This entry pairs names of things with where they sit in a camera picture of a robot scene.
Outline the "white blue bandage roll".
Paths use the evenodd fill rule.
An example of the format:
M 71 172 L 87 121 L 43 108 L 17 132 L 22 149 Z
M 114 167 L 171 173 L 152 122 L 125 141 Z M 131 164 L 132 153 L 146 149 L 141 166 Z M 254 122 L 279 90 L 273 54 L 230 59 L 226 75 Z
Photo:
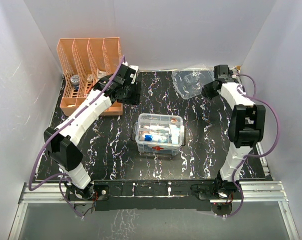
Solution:
M 158 143 L 166 143 L 167 142 L 167 137 L 166 136 L 163 136 L 163 135 L 153 135 L 153 134 L 143 134 L 143 137 L 142 137 L 142 140 L 143 141 L 146 141 L 146 142 L 158 142 Z

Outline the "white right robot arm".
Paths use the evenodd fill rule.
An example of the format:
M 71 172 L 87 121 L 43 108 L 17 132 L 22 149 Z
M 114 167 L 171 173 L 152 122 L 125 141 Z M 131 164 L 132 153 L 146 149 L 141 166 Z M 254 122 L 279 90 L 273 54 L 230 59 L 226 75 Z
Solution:
M 213 72 L 214 80 L 203 86 L 201 94 L 209 99 L 221 96 L 232 109 L 227 130 L 230 146 L 213 187 L 214 194 L 223 199 L 238 190 L 245 158 L 263 138 L 266 109 L 246 95 L 228 65 L 216 65 Z

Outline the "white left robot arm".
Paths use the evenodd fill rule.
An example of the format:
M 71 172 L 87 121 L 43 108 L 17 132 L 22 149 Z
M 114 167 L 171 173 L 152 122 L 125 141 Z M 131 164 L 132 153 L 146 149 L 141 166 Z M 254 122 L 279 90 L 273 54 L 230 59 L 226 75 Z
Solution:
M 135 105 L 140 102 L 139 67 L 119 65 L 114 74 L 98 80 L 80 106 L 56 128 L 44 132 L 45 150 L 70 179 L 82 199 L 93 196 L 92 180 L 82 164 L 78 144 L 91 124 L 115 102 Z

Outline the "clear divided tray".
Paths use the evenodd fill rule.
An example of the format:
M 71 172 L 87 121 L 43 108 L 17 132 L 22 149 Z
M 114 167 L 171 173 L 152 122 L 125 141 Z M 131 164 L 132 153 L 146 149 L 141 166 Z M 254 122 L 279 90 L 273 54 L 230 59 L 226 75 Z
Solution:
M 177 122 L 173 124 L 171 119 L 177 119 Z M 138 120 L 135 124 L 135 142 L 138 144 L 150 144 L 156 146 L 169 146 L 179 147 L 179 145 L 172 144 L 170 125 L 184 125 L 183 118 L 175 115 L 163 115 L 163 114 L 151 114 L 143 113 L 138 116 Z M 167 137 L 167 142 L 155 143 L 149 141 L 143 141 L 143 134 L 158 134 Z

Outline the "clear plastic box lid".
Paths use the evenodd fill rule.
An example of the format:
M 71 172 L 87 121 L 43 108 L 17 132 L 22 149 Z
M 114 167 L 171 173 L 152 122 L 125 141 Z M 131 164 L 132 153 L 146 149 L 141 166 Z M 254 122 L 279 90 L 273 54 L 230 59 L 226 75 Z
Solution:
M 175 91 L 184 100 L 201 95 L 204 85 L 214 81 L 213 67 L 205 65 L 176 69 L 171 78 Z

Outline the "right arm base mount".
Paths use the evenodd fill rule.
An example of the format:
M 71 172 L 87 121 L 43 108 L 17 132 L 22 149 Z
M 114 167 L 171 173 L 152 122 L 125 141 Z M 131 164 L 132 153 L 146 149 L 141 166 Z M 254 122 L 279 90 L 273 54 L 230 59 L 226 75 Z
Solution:
M 221 210 L 223 206 L 231 205 L 236 199 L 241 199 L 240 191 L 233 182 L 223 181 L 219 178 L 193 184 L 190 191 L 199 200 L 218 200 L 213 203 L 218 210 Z

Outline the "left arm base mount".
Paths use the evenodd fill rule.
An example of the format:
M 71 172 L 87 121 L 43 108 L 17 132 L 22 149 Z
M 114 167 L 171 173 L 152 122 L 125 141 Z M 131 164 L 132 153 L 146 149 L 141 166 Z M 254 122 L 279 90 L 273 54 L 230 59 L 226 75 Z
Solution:
M 99 202 L 105 203 L 110 197 L 110 188 L 108 185 L 94 184 L 92 181 L 84 189 L 79 189 L 72 183 L 64 183 L 66 187 L 66 198 L 71 202 L 89 202 L 97 210 Z

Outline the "white gauze packet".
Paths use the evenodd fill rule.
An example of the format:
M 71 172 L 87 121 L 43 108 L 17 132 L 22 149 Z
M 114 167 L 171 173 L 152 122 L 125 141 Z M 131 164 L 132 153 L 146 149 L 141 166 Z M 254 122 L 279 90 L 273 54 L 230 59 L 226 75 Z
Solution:
M 173 145 L 182 145 L 184 138 L 184 125 L 174 125 L 169 126 L 171 133 L 171 142 Z

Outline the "clear plastic storage box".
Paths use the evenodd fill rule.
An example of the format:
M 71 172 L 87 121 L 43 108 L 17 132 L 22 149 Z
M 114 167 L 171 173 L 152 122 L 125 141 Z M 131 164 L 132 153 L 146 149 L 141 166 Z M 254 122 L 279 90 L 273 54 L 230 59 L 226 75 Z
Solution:
M 140 153 L 175 156 L 186 144 L 185 132 L 180 116 L 142 113 L 134 124 L 131 140 Z

